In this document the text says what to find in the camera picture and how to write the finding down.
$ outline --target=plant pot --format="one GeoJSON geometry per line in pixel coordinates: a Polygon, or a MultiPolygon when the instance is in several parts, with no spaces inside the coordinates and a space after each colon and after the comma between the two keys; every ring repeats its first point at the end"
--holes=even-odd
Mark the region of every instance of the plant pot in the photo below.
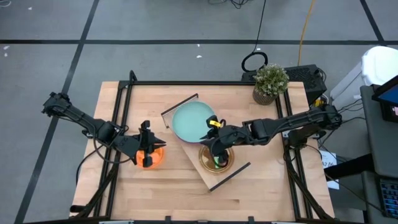
{"type": "Polygon", "coordinates": [[[269,96],[261,93],[260,91],[253,89],[253,99],[256,103],[260,105],[269,105],[271,104],[277,96],[269,96]]]}

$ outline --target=potted plant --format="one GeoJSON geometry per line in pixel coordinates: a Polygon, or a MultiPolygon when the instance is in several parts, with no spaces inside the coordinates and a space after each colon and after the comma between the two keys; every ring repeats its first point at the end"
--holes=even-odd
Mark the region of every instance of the potted plant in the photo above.
{"type": "Polygon", "coordinates": [[[289,76],[280,65],[270,64],[260,68],[254,76],[256,85],[253,99],[260,105],[271,104],[279,94],[287,89],[289,76]]]}

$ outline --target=white container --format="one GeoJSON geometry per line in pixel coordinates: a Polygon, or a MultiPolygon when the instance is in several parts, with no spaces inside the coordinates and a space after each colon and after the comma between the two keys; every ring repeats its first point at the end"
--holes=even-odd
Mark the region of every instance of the white container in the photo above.
{"type": "MultiPolygon", "coordinates": [[[[362,61],[331,90],[332,105],[340,109],[354,103],[361,99],[359,91],[361,86],[383,85],[396,75],[398,75],[398,50],[381,46],[373,47],[362,56],[362,61]]],[[[358,113],[345,111],[342,115],[343,119],[350,119],[358,113]]]]}

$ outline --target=black cable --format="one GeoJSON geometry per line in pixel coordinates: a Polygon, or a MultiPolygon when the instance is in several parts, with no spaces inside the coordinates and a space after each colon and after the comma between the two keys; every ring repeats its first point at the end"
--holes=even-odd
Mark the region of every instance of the black cable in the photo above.
{"type": "Polygon", "coordinates": [[[322,69],[320,69],[320,68],[318,68],[318,72],[320,73],[323,82],[326,82],[326,79],[327,79],[327,77],[328,77],[328,76],[326,75],[326,73],[325,73],[322,69]]]}
{"type": "Polygon", "coordinates": [[[296,154],[294,154],[293,159],[291,160],[291,162],[293,162],[295,159],[297,158],[296,154]]]}
{"type": "Polygon", "coordinates": [[[229,1],[231,1],[232,5],[234,5],[236,9],[241,9],[244,4],[249,2],[249,0],[239,0],[239,2],[236,2],[234,0],[229,1]]]}
{"type": "Polygon", "coordinates": [[[253,51],[252,51],[250,54],[248,54],[248,55],[243,59],[243,61],[242,61],[242,63],[241,63],[241,68],[242,68],[242,70],[245,71],[245,72],[255,72],[255,71],[256,71],[256,70],[248,70],[248,69],[246,69],[246,66],[245,66],[246,61],[247,61],[249,58],[251,58],[252,56],[254,56],[254,55],[261,55],[261,56],[264,58],[264,64],[261,65],[261,67],[260,67],[259,69],[263,68],[265,65],[268,65],[268,56],[267,56],[267,54],[264,53],[264,52],[256,52],[257,44],[258,44],[258,42],[259,42],[260,31],[261,31],[261,26],[262,26],[262,18],[264,17],[264,10],[265,10],[265,8],[266,8],[266,0],[264,0],[264,4],[263,4],[263,6],[262,6],[261,19],[260,19],[260,26],[259,26],[259,31],[258,31],[258,33],[257,33],[256,43],[254,44],[254,49],[253,49],[253,51]]]}
{"type": "Polygon", "coordinates": [[[345,112],[345,111],[351,111],[351,112],[354,112],[354,111],[359,111],[359,110],[361,110],[361,109],[363,109],[363,107],[361,107],[361,108],[358,108],[358,109],[355,109],[355,110],[351,110],[351,109],[344,109],[343,111],[341,111],[341,112],[340,112],[340,114],[341,114],[342,112],[345,112]]]}
{"type": "Polygon", "coordinates": [[[352,120],[354,120],[354,119],[363,119],[363,120],[366,120],[365,118],[362,118],[362,117],[355,117],[355,118],[351,118],[351,119],[348,119],[348,120],[346,120],[346,121],[343,121],[343,124],[345,124],[345,123],[347,123],[347,122],[349,122],[349,121],[352,121],[352,120]]]}
{"type": "Polygon", "coordinates": [[[81,162],[79,163],[77,170],[76,170],[76,185],[77,182],[79,181],[79,171],[80,171],[80,167],[83,165],[83,163],[86,161],[87,158],[89,158],[90,156],[92,156],[95,153],[95,151],[92,151],[91,153],[89,153],[86,157],[83,158],[83,160],[81,160],[81,162]]]}
{"type": "Polygon", "coordinates": [[[324,145],[319,146],[319,148],[323,148],[326,152],[329,152],[331,154],[331,156],[333,156],[337,161],[340,162],[347,162],[346,160],[341,160],[341,159],[337,159],[337,157],[335,155],[333,155],[333,153],[331,151],[329,151],[329,149],[327,149],[324,145]]]}
{"type": "Polygon", "coordinates": [[[376,210],[378,210],[378,211],[381,212],[382,214],[386,214],[386,212],[383,211],[380,207],[376,206],[376,205],[373,204],[373,203],[368,202],[365,198],[362,198],[361,196],[359,196],[357,193],[355,193],[355,192],[354,192],[353,190],[351,190],[349,187],[347,187],[347,186],[341,184],[341,183],[338,182],[337,180],[334,180],[333,178],[331,178],[331,177],[330,177],[328,174],[326,174],[326,173],[325,173],[325,176],[326,176],[327,178],[329,178],[330,180],[336,182],[338,185],[344,187],[344,188],[347,189],[349,192],[351,192],[353,195],[355,195],[357,198],[361,199],[361,200],[362,200],[363,202],[365,202],[366,204],[372,206],[373,208],[375,208],[376,210]]]}
{"type": "MultiPolygon", "coordinates": [[[[365,118],[362,118],[362,117],[355,117],[355,118],[351,118],[351,119],[348,119],[348,120],[346,120],[346,121],[343,121],[342,122],[342,124],[345,124],[345,123],[347,123],[347,122],[350,122],[350,121],[352,121],[352,120],[354,120],[354,119],[363,119],[363,120],[366,120],[365,118]]],[[[340,159],[337,159],[337,157],[336,156],[334,156],[325,146],[324,146],[324,143],[326,142],[326,140],[335,132],[336,130],[332,130],[329,134],[328,134],[328,136],[325,138],[325,140],[323,140],[323,142],[320,142],[320,139],[318,140],[318,142],[319,142],[319,147],[322,147],[322,148],[324,148],[326,151],[328,151],[336,160],[338,160],[338,161],[340,161],[340,162],[346,162],[346,161],[342,161],[342,160],[340,160],[340,159]]]]}
{"type": "Polygon", "coordinates": [[[306,144],[305,146],[310,147],[310,148],[316,150],[316,151],[319,153],[319,156],[321,157],[321,160],[323,159],[323,158],[322,158],[322,153],[319,151],[319,149],[317,149],[317,148],[315,148],[315,147],[313,147],[313,146],[310,146],[310,145],[308,145],[308,144],[306,144]]]}
{"type": "Polygon", "coordinates": [[[350,104],[348,104],[348,105],[346,105],[346,106],[343,106],[342,108],[340,108],[340,110],[338,110],[338,112],[342,111],[343,109],[345,109],[345,108],[348,107],[348,106],[351,106],[351,105],[354,106],[354,104],[357,103],[359,100],[362,100],[362,98],[356,100],[354,103],[350,103],[350,104]]]}
{"type": "Polygon", "coordinates": [[[256,38],[256,44],[254,45],[254,49],[252,51],[255,52],[257,49],[257,43],[259,42],[259,38],[260,38],[260,31],[261,31],[261,25],[262,25],[262,18],[264,17],[264,10],[266,8],[266,0],[264,0],[264,4],[262,5],[262,12],[261,12],[261,19],[260,19],[260,26],[259,26],[259,31],[257,33],[257,38],[256,38]]]}
{"type": "Polygon", "coordinates": [[[355,107],[355,106],[361,106],[361,105],[362,105],[362,103],[357,103],[357,104],[355,104],[355,105],[345,106],[344,108],[338,110],[338,112],[339,112],[339,113],[342,113],[342,112],[344,112],[344,111],[346,111],[346,110],[352,109],[352,108],[355,107]]]}
{"type": "MultiPolygon", "coordinates": [[[[130,160],[132,159],[132,158],[128,158],[128,159],[126,159],[126,160],[124,160],[124,161],[120,161],[120,162],[110,161],[110,160],[108,160],[108,159],[105,159],[105,157],[103,157],[102,154],[101,154],[100,152],[98,152],[98,151],[99,151],[99,148],[98,148],[97,145],[96,145],[96,134],[97,134],[96,131],[97,131],[97,130],[96,130],[94,124],[91,124],[91,123],[90,123],[87,119],[85,119],[85,118],[81,118],[78,114],[76,114],[75,112],[71,111],[71,110],[68,109],[68,108],[64,108],[64,107],[59,106],[59,105],[55,105],[55,106],[52,106],[52,107],[59,107],[59,108],[65,110],[65,111],[68,110],[70,113],[74,114],[77,118],[79,118],[79,119],[81,119],[81,120],[83,120],[83,121],[86,121],[86,122],[93,128],[93,131],[94,131],[94,133],[93,133],[94,152],[96,152],[97,155],[99,155],[100,158],[101,158],[102,160],[104,160],[104,161],[106,161],[106,162],[108,162],[108,163],[110,163],[110,164],[122,164],[122,163],[128,162],[128,161],[130,161],[130,160]]],[[[66,118],[59,117],[59,116],[56,116],[56,117],[57,117],[57,118],[60,118],[60,119],[64,119],[65,121],[71,121],[71,122],[73,122],[73,123],[77,123],[77,121],[75,121],[74,119],[66,119],[66,118]]],[[[123,130],[120,130],[120,132],[118,133],[118,136],[119,136],[120,134],[124,134],[128,129],[129,129],[129,126],[125,125],[124,129],[123,129],[123,130]]],[[[113,144],[113,142],[114,142],[115,139],[116,139],[116,136],[115,136],[115,138],[111,141],[111,143],[109,144],[109,146],[106,146],[106,148],[109,149],[110,147],[112,147],[112,144],[113,144]]]]}
{"type": "Polygon", "coordinates": [[[227,2],[227,0],[220,0],[219,2],[212,2],[211,0],[207,0],[207,3],[211,5],[223,4],[224,2],[227,2]]]}

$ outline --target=white paper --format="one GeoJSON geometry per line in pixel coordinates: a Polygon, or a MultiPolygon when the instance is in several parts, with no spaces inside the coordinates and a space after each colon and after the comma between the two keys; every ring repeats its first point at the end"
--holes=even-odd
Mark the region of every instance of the white paper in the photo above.
{"type": "MultiPolygon", "coordinates": [[[[320,152],[322,154],[322,165],[323,165],[323,168],[327,168],[327,167],[331,167],[331,166],[337,165],[337,160],[335,159],[336,153],[332,152],[332,154],[334,156],[333,157],[329,152],[322,151],[322,150],[320,150],[320,152]]],[[[335,181],[332,181],[332,180],[328,181],[328,187],[331,188],[331,189],[336,189],[336,190],[340,189],[340,186],[338,185],[338,183],[336,183],[335,181]]]]}

